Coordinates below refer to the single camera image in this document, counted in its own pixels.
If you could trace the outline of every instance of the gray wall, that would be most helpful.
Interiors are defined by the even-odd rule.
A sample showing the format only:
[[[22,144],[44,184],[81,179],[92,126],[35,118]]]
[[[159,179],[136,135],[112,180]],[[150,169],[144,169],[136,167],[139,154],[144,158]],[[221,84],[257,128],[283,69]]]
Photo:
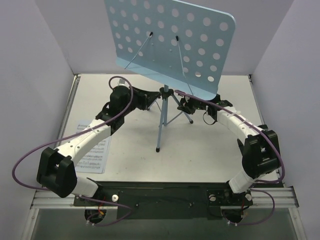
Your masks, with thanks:
[[[104,0],[35,0],[75,73],[123,73]],[[293,0],[187,0],[231,13],[236,32],[225,75],[252,74]]]
[[[21,238],[34,190],[11,169],[24,153],[58,135],[73,74],[33,0],[0,1],[0,238]],[[36,184],[40,154],[17,171]]]
[[[320,1],[295,0],[253,74],[265,122],[279,136],[308,239],[320,236]]]

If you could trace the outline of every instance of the paper sheet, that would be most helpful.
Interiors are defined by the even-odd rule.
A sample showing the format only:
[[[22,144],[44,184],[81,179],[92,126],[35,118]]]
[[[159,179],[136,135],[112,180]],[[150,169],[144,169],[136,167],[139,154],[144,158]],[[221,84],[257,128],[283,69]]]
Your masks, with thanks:
[[[81,120],[78,122],[76,132],[83,131],[91,121]],[[107,165],[107,158],[111,143],[111,136],[99,142],[89,151],[76,165],[78,173],[103,174]]]

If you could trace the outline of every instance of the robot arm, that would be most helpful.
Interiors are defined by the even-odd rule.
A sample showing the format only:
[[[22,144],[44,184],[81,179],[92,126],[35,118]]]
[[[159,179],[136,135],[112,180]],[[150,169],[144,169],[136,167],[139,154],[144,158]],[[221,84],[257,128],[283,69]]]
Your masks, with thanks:
[[[221,100],[220,95],[217,95],[209,102],[229,110],[232,114],[188,97],[181,99],[181,106],[179,106],[178,109],[188,114],[193,114],[196,110],[205,110],[215,122],[224,125],[236,135],[238,146],[242,153],[242,168],[228,184],[234,194],[243,193],[248,190],[257,179],[278,169],[280,167],[279,159],[270,145],[257,131],[235,116],[235,114],[237,114],[245,120],[229,101]],[[279,151],[277,134],[272,130],[268,130],[266,125],[255,127],[262,131]]]
[[[133,99],[129,108],[117,119],[108,124],[93,129],[105,121],[118,115],[130,102],[130,90],[119,85],[113,89],[110,102],[95,117],[82,134],[55,149],[46,148],[40,157],[37,182],[56,193],[61,198],[69,194],[93,197],[98,189],[98,183],[84,177],[77,177],[75,166],[99,142],[113,135],[125,122],[125,116],[135,110],[147,110],[160,98],[160,92],[144,91],[133,87]]]

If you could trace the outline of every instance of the tripod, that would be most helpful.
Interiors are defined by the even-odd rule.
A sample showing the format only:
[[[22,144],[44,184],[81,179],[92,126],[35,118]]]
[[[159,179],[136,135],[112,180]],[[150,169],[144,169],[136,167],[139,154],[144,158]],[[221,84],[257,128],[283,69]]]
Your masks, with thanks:
[[[165,126],[165,127],[168,126],[181,114],[184,114],[191,124],[194,123],[194,121],[191,119],[191,117],[183,111],[181,111],[178,115],[176,115],[174,118],[172,118],[170,121],[168,121],[168,100],[169,100],[169,97],[172,97],[178,106],[181,106],[181,103],[179,102],[179,100],[175,96],[174,90],[169,89],[169,87],[167,85],[164,85],[164,87],[160,88],[160,94],[162,96],[162,108],[161,108],[161,115],[160,115],[158,139],[157,139],[156,149],[155,149],[155,151],[157,153],[160,152],[162,126]]]

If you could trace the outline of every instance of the circular hole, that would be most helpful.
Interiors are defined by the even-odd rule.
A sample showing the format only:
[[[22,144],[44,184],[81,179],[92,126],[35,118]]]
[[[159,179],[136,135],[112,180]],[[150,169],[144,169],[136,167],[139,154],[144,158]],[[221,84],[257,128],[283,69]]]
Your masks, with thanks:
[[[222,40],[222,39],[217,39],[216,41],[215,41],[215,43],[219,46],[219,47],[221,47],[221,46],[223,46],[224,45],[224,41]]]
[[[219,59],[220,59],[220,54],[219,54],[219,53],[214,53],[214,54],[213,54],[213,58],[214,58],[215,60],[219,60]]]
[[[215,71],[217,71],[217,67],[214,66],[214,65],[212,65],[212,66],[210,66],[210,70],[211,70],[212,72],[215,72]]]
[[[200,39],[202,42],[208,41],[208,36],[206,34],[201,34]]]
[[[203,48],[199,48],[198,53],[199,53],[200,55],[205,55],[205,54],[206,54],[206,51],[205,51]]]
[[[165,41],[165,38],[162,35],[159,35],[158,39],[159,39],[160,42],[164,42]]]
[[[184,60],[186,63],[190,62],[190,58],[189,58],[188,56],[184,56],[184,57],[183,57],[183,60]]]
[[[226,22],[222,22],[222,23],[220,23],[220,29],[222,30],[222,31],[227,31],[228,30],[228,24],[226,23]]]
[[[190,44],[186,44],[186,45],[184,45],[184,48],[185,48],[185,50],[191,50],[191,46],[190,46]]]
[[[177,46],[177,40],[176,40],[176,39],[172,39],[172,40],[171,40],[171,44],[172,44],[173,46]]]
[[[203,19],[203,25],[205,25],[205,26],[210,26],[211,25],[211,20],[210,20],[210,18],[208,18],[208,17],[205,17],[204,19]]]
[[[191,12],[186,15],[186,18],[187,18],[188,21],[190,21],[190,22],[192,22],[193,20],[195,20],[195,16],[194,16],[194,14],[191,13]]]
[[[146,17],[146,18],[144,19],[144,21],[145,21],[146,24],[151,24],[151,19],[150,19],[150,17]]]
[[[162,5],[158,5],[157,10],[159,13],[163,14],[165,12],[165,8]]]
[[[126,17],[127,16],[127,13],[126,13],[126,11],[125,10],[121,10],[121,15],[122,15],[122,17]]]
[[[176,32],[178,32],[178,27],[176,25],[173,25],[171,27],[171,30],[172,30],[172,32],[176,33]]]
[[[114,14],[116,12],[112,6],[109,8],[109,10],[110,10],[110,13],[112,13],[112,14]]]
[[[133,17],[133,20],[135,20],[135,21],[138,21],[138,19],[139,19],[138,15],[135,13],[132,15],[132,17]]]
[[[188,29],[187,31],[185,31],[185,35],[187,35],[189,38],[192,37],[192,31]]]
[[[150,8],[150,3],[148,1],[144,1],[144,8],[149,9]]]
[[[197,65],[198,67],[202,67],[204,64],[202,63],[202,61],[196,61],[196,65]]]
[[[179,16],[179,11],[177,9],[172,9],[172,16],[174,16],[175,18]]]
[[[165,24],[163,21],[158,21],[158,27],[163,29],[165,27]]]

